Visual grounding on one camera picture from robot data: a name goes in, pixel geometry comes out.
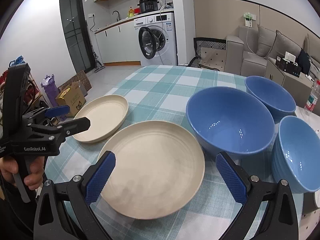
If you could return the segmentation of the person's left hand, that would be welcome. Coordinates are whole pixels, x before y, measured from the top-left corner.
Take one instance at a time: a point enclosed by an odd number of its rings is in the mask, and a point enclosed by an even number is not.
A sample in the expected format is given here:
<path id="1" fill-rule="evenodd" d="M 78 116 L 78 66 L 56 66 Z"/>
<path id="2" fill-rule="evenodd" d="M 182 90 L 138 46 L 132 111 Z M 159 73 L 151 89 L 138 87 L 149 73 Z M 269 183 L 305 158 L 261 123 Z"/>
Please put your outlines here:
<path id="1" fill-rule="evenodd" d="M 44 157 L 37 157 L 30 165 L 31 174 L 24 178 L 24 183 L 30 190 L 36 190 L 40 187 L 43 181 L 44 174 Z M 14 174 L 18 173 L 18 164 L 15 159 L 11 157 L 1 158 L 1 173 L 3 178 L 16 185 L 14 181 Z"/>

